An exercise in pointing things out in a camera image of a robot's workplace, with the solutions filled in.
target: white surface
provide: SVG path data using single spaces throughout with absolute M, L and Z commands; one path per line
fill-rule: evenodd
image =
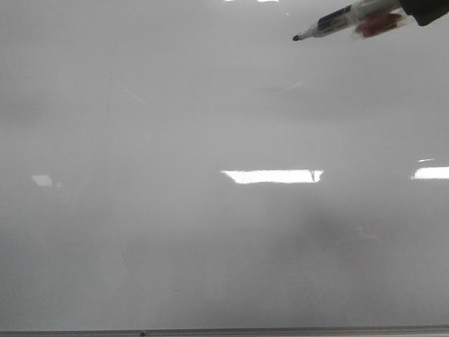
M 446 324 L 449 21 L 347 4 L 1 1 L 0 329 Z

